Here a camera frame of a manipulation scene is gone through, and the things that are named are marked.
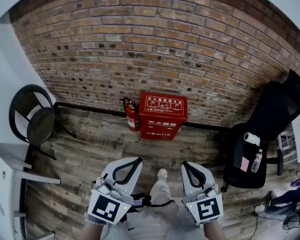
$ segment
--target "wall baseboard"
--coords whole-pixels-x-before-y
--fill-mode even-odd
[[[121,117],[121,118],[126,117],[126,114],[121,111],[97,108],[97,107],[92,107],[92,106],[87,106],[87,105],[78,105],[78,104],[71,104],[71,103],[66,103],[66,102],[56,102],[53,105],[53,108],[55,111],[57,111],[58,107],[66,107],[66,108],[71,108],[71,109],[90,111],[90,112],[95,112],[95,113],[111,115],[111,116],[117,116],[117,117]],[[192,127],[192,128],[197,128],[197,129],[204,129],[204,130],[209,130],[209,131],[216,131],[216,132],[230,132],[232,130],[229,127],[209,125],[209,124],[203,124],[203,123],[197,123],[197,122],[188,122],[188,121],[184,122],[182,126]]]

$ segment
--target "red fire extinguisher box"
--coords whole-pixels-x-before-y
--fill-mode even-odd
[[[141,137],[172,140],[188,119],[187,98],[183,96],[143,92],[139,116]]]

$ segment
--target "fire extinguisher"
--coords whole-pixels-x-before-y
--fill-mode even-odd
[[[128,121],[128,125],[131,131],[137,132],[140,129],[140,118],[138,104],[132,102],[129,98],[124,97],[122,99],[123,107]]]

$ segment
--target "pink card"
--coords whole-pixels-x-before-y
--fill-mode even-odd
[[[242,157],[242,163],[240,169],[244,172],[247,172],[248,165],[249,165],[249,160],[246,159],[245,157]]]

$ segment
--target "brick wall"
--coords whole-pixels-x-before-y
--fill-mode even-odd
[[[10,17],[60,102],[122,111],[171,93],[189,121],[231,126],[264,84],[300,75],[300,31],[265,0],[22,0]]]

